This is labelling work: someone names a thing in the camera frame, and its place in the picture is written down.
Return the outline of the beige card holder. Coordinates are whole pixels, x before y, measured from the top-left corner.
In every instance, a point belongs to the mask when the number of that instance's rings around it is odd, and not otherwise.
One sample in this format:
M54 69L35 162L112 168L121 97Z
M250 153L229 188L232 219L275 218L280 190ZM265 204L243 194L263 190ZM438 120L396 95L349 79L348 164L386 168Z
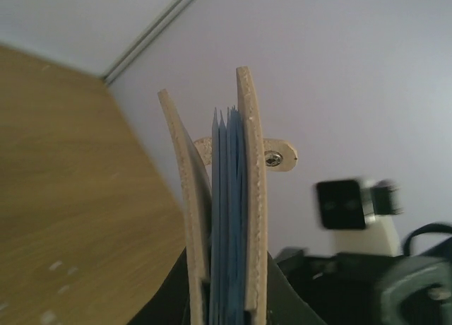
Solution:
M266 161L264 153L282 151L289 157L287 172L297 164L297 151L284 140L264 139L258 99L248 67L239 67L237 103L244 122L248 174L248 239L244 308L252 324L266 323L268 277L268 204ZM206 324L207 300L203 284L210 281L208 265L208 214L212 206L211 188L206 173L207 152L200 141L193 142L183 125L176 106L166 90L158 93L177 158L184 201L186 262L189 278L191 324Z

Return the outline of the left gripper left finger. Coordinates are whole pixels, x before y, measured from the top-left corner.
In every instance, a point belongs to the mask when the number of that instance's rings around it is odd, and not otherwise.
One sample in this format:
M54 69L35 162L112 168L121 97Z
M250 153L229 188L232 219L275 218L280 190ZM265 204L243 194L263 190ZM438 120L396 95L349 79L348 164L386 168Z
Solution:
M189 280L184 249L155 295L129 325L190 324Z

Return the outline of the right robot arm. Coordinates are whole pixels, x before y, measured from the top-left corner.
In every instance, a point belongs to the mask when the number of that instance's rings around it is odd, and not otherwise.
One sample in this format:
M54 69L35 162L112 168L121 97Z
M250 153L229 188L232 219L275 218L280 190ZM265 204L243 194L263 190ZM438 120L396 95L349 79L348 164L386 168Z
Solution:
M268 323L450 324L451 238L414 255L426 234L451 236L451 226L412 231L398 256L285 249L269 268Z

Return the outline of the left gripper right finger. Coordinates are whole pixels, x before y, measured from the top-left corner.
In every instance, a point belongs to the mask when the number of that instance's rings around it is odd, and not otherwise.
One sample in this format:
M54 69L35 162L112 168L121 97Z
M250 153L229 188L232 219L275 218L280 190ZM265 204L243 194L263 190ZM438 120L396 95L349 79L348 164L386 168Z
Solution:
M325 325L325 321L295 292L268 254L266 323L270 325Z

